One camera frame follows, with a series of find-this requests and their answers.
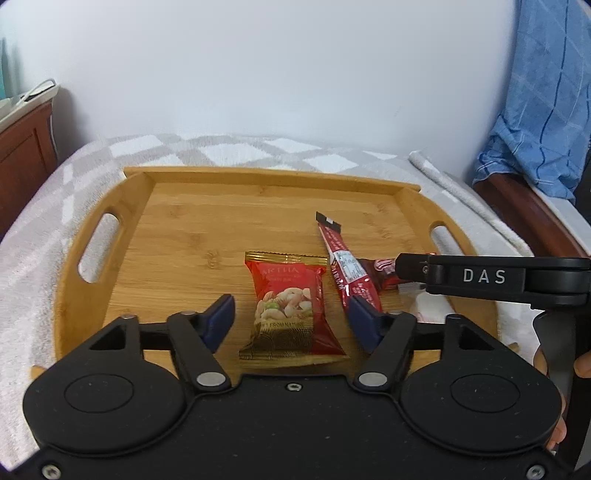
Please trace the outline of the red nut snack packet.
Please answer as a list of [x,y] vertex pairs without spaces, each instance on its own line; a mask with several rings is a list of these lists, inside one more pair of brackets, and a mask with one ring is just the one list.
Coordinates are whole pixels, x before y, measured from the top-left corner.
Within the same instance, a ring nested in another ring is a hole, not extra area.
[[328,364],[348,357],[325,317],[324,256],[247,251],[245,266],[256,292],[249,342],[242,361],[263,368]]

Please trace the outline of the long red snack bar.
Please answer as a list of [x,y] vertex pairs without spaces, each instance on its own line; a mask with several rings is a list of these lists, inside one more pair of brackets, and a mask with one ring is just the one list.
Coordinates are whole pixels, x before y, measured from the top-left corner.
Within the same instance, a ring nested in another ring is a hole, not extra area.
[[329,268],[344,311],[349,311],[349,301],[353,296],[361,296],[377,311],[382,312],[378,290],[368,271],[342,240],[342,226],[321,212],[315,213],[315,220],[329,255]]

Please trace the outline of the wooden chair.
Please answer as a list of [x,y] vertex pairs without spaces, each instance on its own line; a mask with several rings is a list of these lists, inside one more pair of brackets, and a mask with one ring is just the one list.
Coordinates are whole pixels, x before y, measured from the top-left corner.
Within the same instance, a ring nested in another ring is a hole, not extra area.
[[575,238],[523,177],[493,174],[473,188],[535,256],[590,256],[583,241]]

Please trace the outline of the bamboo serving tray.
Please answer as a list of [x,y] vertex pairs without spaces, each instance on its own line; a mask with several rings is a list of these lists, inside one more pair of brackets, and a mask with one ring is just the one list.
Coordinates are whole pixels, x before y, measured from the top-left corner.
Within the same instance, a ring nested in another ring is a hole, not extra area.
[[318,214],[338,222],[362,258],[432,252],[439,226],[463,253],[476,251],[468,229],[416,185],[280,170],[128,167],[85,217],[62,267],[56,356],[120,315],[158,323],[230,294],[235,323],[216,358],[237,379],[252,368],[238,350],[256,309],[243,257],[249,250],[324,254]]

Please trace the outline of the grey checkered blanket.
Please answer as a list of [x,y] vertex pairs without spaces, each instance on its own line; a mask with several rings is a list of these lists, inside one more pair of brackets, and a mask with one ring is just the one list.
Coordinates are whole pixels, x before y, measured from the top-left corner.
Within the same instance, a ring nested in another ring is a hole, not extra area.
[[33,366],[54,362],[58,276],[82,221],[127,166],[217,166],[310,171],[414,183],[485,255],[530,256],[527,243],[461,180],[424,155],[325,147],[287,138],[158,134],[86,144],[52,173],[1,242],[1,462],[35,452],[22,413]]

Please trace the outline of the blue plaid cloth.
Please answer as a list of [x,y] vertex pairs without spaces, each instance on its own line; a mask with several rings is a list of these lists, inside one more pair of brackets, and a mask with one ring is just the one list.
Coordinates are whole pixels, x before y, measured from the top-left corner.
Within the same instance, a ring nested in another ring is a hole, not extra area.
[[505,103],[474,179],[516,174],[573,200],[590,143],[590,17],[579,1],[521,1]]

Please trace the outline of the dark red chocolate bar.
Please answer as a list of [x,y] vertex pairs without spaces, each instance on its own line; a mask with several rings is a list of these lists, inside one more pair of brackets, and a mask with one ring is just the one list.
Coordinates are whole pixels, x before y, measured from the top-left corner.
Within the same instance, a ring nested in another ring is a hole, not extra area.
[[392,258],[376,260],[360,258],[359,262],[378,292],[393,290],[403,283],[394,268],[394,259]]

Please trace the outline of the wooden dresser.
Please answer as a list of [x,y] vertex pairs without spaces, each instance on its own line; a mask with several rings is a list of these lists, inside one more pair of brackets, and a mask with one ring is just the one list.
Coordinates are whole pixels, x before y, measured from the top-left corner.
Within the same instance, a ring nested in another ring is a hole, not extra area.
[[45,102],[1,132],[1,237],[56,170],[52,110]]

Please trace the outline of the white marshmallow packet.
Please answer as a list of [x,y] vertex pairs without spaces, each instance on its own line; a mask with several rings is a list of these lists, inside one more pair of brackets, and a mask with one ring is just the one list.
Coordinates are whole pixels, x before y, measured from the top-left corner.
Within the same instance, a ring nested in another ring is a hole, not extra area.
[[448,315],[455,310],[442,295],[432,295],[425,290],[410,290],[401,293],[406,311],[418,319],[420,323],[444,324]]

